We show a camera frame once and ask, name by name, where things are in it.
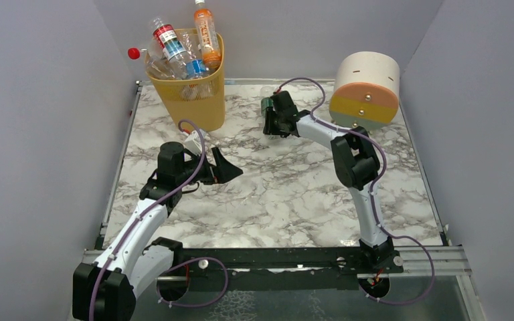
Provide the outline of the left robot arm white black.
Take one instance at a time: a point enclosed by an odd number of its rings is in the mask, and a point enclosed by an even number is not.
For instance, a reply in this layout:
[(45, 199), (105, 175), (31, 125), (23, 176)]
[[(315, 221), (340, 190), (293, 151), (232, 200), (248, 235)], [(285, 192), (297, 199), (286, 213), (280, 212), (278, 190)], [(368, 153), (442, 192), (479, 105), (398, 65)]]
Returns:
[(180, 142), (161, 145), (157, 168), (139, 193), (139, 201), (114, 241), (92, 263), (80, 263), (72, 279), (72, 315), (77, 320), (130, 320), (139, 296), (163, 272), (177, 266), (169, 245), (148, 245), (180, 201), (186, 185), (225, 184), (243, 170), (219, 148), (193, 152)]

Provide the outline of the orange drink bottle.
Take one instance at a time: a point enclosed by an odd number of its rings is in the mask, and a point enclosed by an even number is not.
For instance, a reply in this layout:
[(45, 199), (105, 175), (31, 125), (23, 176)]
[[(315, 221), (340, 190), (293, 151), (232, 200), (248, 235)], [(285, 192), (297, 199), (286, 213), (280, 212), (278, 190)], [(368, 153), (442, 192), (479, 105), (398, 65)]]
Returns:
[(195, 0), (195, 5), (194, 20), (202, 60), (206, 67), (216, 70), (222, 64), (222, 49), (215, 29), (213, 13), (207, 8), (204, 0)]

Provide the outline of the clear bottle bright blue label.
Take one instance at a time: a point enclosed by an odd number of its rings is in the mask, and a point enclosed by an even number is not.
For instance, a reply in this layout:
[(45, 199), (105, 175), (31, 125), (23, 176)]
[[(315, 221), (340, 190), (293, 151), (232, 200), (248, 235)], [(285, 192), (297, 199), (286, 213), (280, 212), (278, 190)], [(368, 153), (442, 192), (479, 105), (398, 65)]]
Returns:
[(190, 62), (187, 62), (187, 77), (189, 79), (198, 79), (208, 76), (209, 70), (202, 60), (201, 47), (198, 36), (192, 30), (183, 30), (179, 33), (181, 43), (186, 49)]

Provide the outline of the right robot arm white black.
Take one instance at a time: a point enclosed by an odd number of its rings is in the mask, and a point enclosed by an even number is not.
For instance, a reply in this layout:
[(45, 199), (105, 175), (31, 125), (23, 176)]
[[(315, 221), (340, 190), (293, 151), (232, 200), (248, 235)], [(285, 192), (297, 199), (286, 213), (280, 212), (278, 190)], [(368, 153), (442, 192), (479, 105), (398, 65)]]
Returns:
[(396, 252), (392, 238), (383, 230), (377, 196), (381, 164), (367, 131), (362, 127), (341, 128), (308, 110), (298, 110), (287, 91), (263, 98), (260, 105), (265, 135), (307, 138), (331, 151), (337, 178), (354, 202), (364, 261), (373, 269), (390, 265)]

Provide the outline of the clear bottle dark green label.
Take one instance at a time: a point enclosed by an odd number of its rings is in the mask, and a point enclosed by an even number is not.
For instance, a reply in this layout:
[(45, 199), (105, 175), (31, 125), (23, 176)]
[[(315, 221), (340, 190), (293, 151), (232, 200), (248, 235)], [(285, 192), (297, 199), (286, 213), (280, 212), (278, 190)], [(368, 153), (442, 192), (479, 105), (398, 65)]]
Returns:
[(266, 110), (274, 106), (271, 96), (275, 91), (274, 86), (263, 86), (260, 89), (260, 111), (263, 118), (266, 117)]

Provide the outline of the clear bottle red white label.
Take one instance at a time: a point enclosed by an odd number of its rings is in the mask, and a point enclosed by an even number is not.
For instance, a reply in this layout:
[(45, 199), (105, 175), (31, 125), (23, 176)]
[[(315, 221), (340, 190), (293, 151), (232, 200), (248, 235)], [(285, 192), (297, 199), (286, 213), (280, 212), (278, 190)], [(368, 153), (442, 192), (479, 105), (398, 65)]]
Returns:
[(175, 74), (171, 70), (163, 50), (155, 40), (151, 40), (145, 48), (128, 48), (127, 55), (131, 60), (144, 58), (145, 71), (151, 77), (158, 80), (175, 80)]

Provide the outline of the clear bottle red blue label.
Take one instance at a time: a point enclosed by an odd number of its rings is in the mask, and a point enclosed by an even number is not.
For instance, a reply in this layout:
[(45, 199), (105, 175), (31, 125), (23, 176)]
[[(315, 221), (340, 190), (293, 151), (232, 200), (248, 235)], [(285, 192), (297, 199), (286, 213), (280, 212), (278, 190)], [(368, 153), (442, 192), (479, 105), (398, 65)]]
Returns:
[(193, 60), (177, 37), (173, 26), (158, 16), (149, 22), (149, 27), (175, 77), (180, 80), (190, 79)]

